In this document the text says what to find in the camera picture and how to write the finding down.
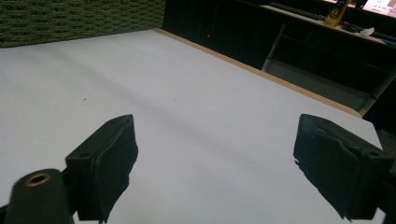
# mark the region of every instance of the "lit screen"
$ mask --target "lit screen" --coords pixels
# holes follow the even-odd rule
[[[396,18],[396,0],[368,0],[363,10]]]
[[[337,2],[337,0],[323,0],[323,1],[325,1],[325,2],[331,2],[331,3],[336,3]],[[356,6],[356,3],[358,2],[358,0],[352,0],[350,3],[349,3],[349,7],[355,7]]]

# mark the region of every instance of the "white tabletop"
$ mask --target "white tabletop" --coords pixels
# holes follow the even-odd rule
[[[299,117],[380,147],[372,123],[154,31],[0,49],[0,96],[0,205],[134,115],[139,156],[108,223],[349,223],[294,163]]]

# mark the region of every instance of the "green woven textile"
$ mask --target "green woven textile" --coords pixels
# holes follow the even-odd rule
[[[0,0],[0,47],[158,28],[164,7],[165,0]]]

